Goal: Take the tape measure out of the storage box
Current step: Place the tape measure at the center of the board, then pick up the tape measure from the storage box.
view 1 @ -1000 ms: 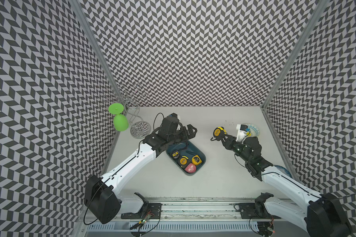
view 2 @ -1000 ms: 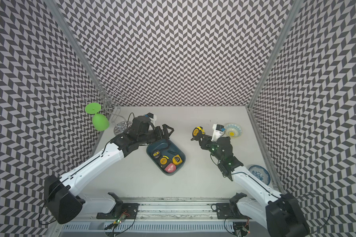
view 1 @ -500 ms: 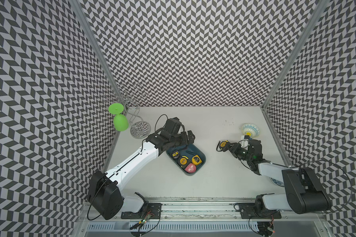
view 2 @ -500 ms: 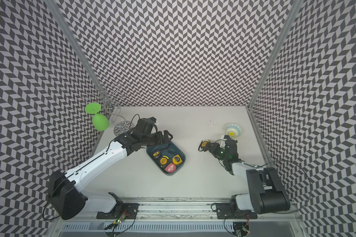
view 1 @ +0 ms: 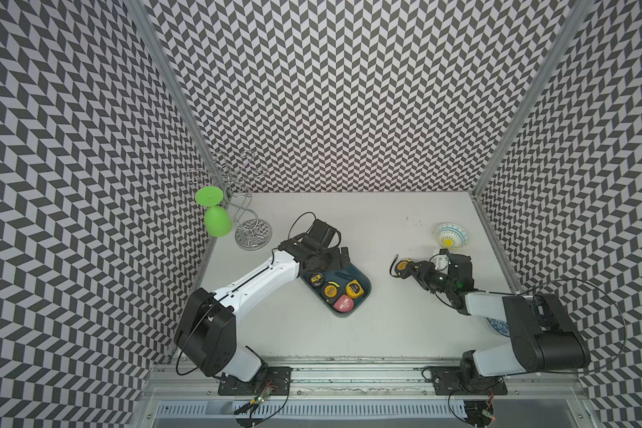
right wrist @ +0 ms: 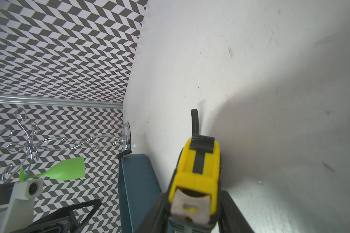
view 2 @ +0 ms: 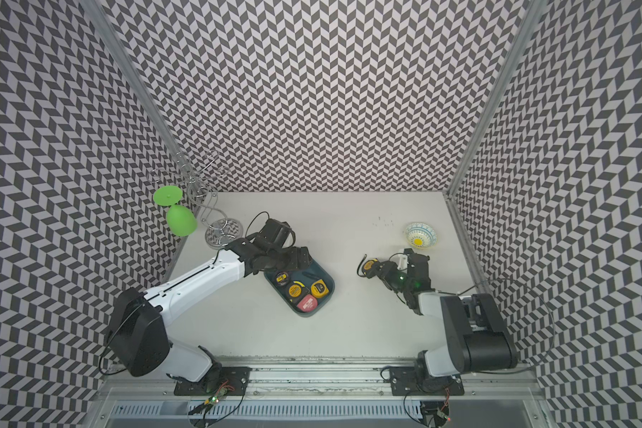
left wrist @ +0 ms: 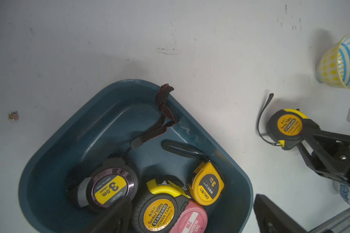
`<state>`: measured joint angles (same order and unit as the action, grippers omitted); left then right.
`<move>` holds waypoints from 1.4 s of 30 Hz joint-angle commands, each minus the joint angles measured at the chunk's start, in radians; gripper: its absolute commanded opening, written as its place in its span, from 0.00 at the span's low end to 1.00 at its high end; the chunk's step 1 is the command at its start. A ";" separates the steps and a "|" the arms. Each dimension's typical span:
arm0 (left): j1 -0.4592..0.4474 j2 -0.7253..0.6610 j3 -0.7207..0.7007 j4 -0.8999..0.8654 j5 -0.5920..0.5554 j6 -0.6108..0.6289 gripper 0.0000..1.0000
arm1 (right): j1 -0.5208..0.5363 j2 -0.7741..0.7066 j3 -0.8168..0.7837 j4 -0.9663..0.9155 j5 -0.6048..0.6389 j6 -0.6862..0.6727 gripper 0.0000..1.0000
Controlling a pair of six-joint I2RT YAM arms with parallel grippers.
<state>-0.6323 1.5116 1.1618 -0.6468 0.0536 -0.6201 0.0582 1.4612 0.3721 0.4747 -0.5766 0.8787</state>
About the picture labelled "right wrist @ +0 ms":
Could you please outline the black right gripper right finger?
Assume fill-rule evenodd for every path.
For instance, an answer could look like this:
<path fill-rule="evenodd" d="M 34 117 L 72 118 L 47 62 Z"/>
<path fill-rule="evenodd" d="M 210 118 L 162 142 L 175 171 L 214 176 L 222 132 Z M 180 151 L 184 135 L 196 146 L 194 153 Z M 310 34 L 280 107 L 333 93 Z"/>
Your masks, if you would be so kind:
<path fill-rule="evenodd" d="M 254 233 L 230 194 L 221 192 L 221 214 L 218 220 L 220 233 Z"/>

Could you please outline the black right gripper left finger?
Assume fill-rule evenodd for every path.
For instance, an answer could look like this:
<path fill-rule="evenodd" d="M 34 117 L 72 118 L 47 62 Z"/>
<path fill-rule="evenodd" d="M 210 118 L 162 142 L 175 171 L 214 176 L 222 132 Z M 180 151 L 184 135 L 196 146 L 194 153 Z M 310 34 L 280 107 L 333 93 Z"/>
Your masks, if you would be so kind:
<path fill-rule="evenodd" d="M 170 233 L 170 208 L 166 193 L 160 193 L 135 233 Z"/>

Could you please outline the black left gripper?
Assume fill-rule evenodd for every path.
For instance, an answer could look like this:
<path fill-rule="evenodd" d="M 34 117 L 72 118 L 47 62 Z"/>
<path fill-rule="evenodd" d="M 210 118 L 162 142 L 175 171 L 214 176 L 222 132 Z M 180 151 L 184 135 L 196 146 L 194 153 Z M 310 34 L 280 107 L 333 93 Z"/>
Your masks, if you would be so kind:
<path fill-rule="evenodd" d="M 102 205 L 100 199 L 62 207 L 53 213 L 40 218 L 26 228 L 16 230 L 16 233 L 80 233 Z M 74 211 L 93 207 L 89 214 L 78 222 Z"/>

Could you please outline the small yellow black tape measure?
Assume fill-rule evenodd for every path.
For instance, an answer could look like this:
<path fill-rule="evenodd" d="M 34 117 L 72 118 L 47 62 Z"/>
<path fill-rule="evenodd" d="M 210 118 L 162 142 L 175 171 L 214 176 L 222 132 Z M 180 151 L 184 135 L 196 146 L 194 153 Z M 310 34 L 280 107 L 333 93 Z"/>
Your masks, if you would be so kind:
<path fill-rule="evenodd" d="M 220 216 L 221 151 L 203 136 L 198 110 L 191 110 L 192 135 L 183 147 L 168 189 L 169 223 L 176 233 L 210 233 Z"/>

